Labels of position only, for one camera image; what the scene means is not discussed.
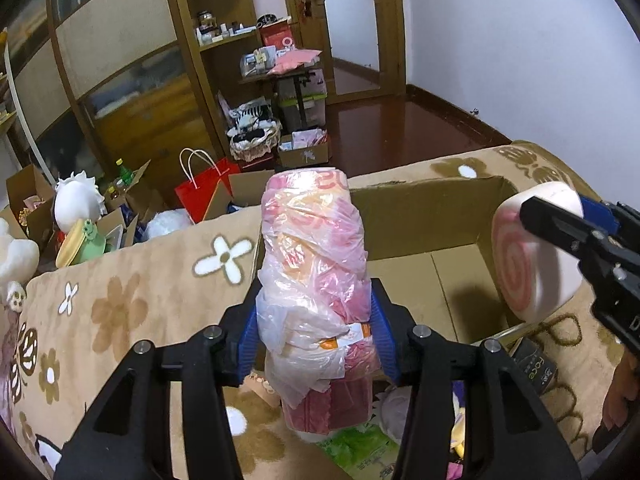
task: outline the human hand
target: human hand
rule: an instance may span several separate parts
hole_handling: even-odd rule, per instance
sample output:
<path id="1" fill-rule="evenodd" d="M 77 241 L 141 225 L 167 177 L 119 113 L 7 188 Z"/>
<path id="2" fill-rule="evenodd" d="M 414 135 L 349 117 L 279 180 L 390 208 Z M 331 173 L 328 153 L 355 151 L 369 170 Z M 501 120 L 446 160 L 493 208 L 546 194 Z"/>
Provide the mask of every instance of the human hand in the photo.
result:
<path id="1" fill-rule="evenodd" d="M 608 430 L 621 428 L 628 417 L 627 400 L 636 400 L 640 392 L 640 378 L 636 375 L 638 359 L 625 348 L 622 361 L 613 372 L 611 386 L 602 405 L 602 421 Z"/>

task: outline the red gift bag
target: red gift bag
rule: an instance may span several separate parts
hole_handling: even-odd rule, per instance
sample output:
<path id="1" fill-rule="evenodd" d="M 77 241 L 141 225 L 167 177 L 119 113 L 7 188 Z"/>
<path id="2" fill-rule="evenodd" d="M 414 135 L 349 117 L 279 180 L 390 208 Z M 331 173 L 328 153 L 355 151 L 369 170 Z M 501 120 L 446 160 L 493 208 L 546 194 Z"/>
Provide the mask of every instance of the red gift bag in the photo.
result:
<path id="1" fill-rule="evenodd" d="M 184 152 L 190 152 L 186 167 L 182 161 L 182 154 Z M 191 169 L 191 157 L 193 155 L 201 158 L 210 164 L 211 167 L 193 176 L 193 170 Z M 175 193 L 191 216 L 191 220 L 197 224 L 198 222 L 202 222 L 218 182 L 222 180 L 229 190 L 229 193 L 231 193 L 229 175 L 240 173 L 240 168 L 236 163 L 229 162 L 226 157 L 221 158 L 218 162 L 214 162 L 209 153 L 204 150 L 192 150 L 191 148 L 184 148 L 180 152 L 180 165 L 188 180 L 176 187 Z"/>

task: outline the beige blanket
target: beige blanket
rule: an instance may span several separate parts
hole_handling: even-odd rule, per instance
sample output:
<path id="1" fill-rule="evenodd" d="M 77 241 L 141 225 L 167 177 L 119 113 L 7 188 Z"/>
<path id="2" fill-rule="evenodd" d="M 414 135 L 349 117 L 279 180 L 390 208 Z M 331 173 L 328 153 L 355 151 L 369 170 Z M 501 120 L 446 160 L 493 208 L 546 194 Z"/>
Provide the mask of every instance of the beige blanket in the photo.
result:
<path id="1" fill-rule="evenodd" d="M 573 171 L 532 144 L 359 176 L 350 186 L 491 174 L 505 176 L 519 190 L 562 180 L 595 196 Z M 62 449 L 134 342 L 148 338 L 162 346 L 184 341 L 242 301 L 255 275 L 259 231 L 260 208 L 251 207 L 29 283 L 19 321 L 7 312 L 0 319 L 0 333 L 5 334 L 0 381 L 11 380 L 0 386 L 13 397 L 11 423 L 20 446 L 43 472 L 52 477 L 53 459 L 43 458 L 43 443 Z M 544 399 L 577 458 L 590 446 L 622 352 L 590 316 L 592 299 L 590 287 L 583 284 L 534 330 L 559 364 L 558 381 Z M 269 408 L 253 391 L 229 390 L 225 397 L 248 423 L 247 431 L 235 437 L 246 478 L 347 478 L 319 447 L 288 431 L 280 410 Z M 180 417 L 179 388 L 173 388 L 174 475 L 185 479 Z"/>

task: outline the silver bolt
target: silver bolt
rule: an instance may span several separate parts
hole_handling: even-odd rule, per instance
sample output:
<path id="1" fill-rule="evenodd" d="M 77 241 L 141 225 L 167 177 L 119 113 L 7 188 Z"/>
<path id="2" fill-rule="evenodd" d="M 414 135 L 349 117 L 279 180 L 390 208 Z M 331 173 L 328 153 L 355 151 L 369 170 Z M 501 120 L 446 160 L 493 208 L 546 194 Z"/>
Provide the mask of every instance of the silver bolt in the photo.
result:
<path id="1" fill-rule="evenodd" d="M 500 345 L 500 343 L 495 340 L 495 339 L 487 339 L 484 342 L 484 347 L 491 352 L 492 354 L 495 354 L 496 352 L 499 352 L 500 349 L 502 348 L 502 346 Z"/>
<path id="2" fill-rule="evenodd" d="M 215 339 L 222 335 L 222 329 L 218 325 L 210 325 L 204 329 L 203 334 L 207 339 Z"/>
<path id="3" fill-rule="evenodd" d="M 416 325 L 414 326 L 414 334 L 419 338 L 429 337 L 431 335 L 431 328 L 426 325 Z"/>
<path id="4" fill-rule="evenodd" d="M 147 352 L 149 352 L 149 350 L 151 350 L 151 342 L 147 341 L 146 339 L 138 341 L 133 347 L 133 351 L 136 354 L 140 355 L 146 354 Z"/>
<path id="5" fill-rule="evenodd" d="M 616 277 L 616 279 L 621 282 L 622 280 L 626 280 L 626 272 L 625 269 L 622 269 L 620 267 L 620 264 L 616 264 L 615 267 L 613 267 L 613 275 Z"/>

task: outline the pink spiral design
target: pink spiral design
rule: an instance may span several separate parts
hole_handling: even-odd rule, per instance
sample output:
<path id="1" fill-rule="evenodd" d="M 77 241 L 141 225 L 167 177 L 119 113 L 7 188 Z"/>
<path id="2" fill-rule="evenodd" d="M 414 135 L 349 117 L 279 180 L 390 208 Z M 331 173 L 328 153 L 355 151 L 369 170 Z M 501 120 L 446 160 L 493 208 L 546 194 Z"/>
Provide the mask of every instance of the pink spiral design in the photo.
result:
<path id="1" fill-rule="evenodd" d="M 533 292 L 534 263 L 526 241 L 518 212 L 498 211 L 492 229 L 495 272 L 504 299 L 514 312 L 521 312 L 530 305 Z"/>

